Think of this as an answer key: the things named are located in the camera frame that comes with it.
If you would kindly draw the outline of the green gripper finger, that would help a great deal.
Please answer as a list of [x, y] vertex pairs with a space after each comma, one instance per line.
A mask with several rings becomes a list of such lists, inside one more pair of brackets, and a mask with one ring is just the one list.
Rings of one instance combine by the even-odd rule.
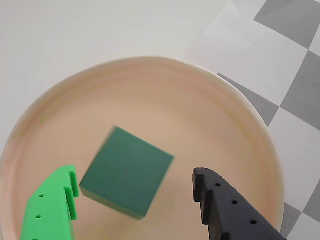
[[74, 165], [56, 169], [28, 199], [21, 240], [74, 240], [79, 189]]

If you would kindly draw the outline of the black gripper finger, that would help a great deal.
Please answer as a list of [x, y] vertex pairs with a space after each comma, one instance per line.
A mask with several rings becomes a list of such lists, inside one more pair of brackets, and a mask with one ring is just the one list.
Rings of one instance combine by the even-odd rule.
[[197, 167], [192, 174], [193, 200], [211, 240], [283, 240], [278, 232], [218, 173]]

